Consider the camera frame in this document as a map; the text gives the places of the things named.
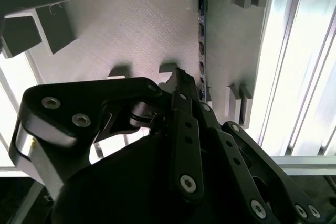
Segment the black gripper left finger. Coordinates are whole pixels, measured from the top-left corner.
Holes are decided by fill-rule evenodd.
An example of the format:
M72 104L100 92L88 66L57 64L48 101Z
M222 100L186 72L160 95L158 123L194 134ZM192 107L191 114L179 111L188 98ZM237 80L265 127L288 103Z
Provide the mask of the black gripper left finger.
M93 143L147 127L150 140L172 146L170 190L197 203L204 196L203 107L194 78L179 68L165 89L144 77L34 86L23 94L9 156L58 201L70 178L88 167Z

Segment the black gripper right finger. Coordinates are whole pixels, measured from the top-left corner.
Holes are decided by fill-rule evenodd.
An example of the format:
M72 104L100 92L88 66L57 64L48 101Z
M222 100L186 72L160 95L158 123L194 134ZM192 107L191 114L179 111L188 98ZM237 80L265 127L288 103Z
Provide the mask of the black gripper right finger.
M188 79L189 223L326 223L320 207L235 123L220 125Z

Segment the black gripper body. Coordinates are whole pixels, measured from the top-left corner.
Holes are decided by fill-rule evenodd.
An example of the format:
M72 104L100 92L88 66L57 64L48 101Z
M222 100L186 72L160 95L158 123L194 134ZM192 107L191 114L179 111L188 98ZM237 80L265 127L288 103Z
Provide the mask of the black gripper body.
M188 136L173 153L147 136L72 177L55 201L52 223L189 223L201 196L190 195Z

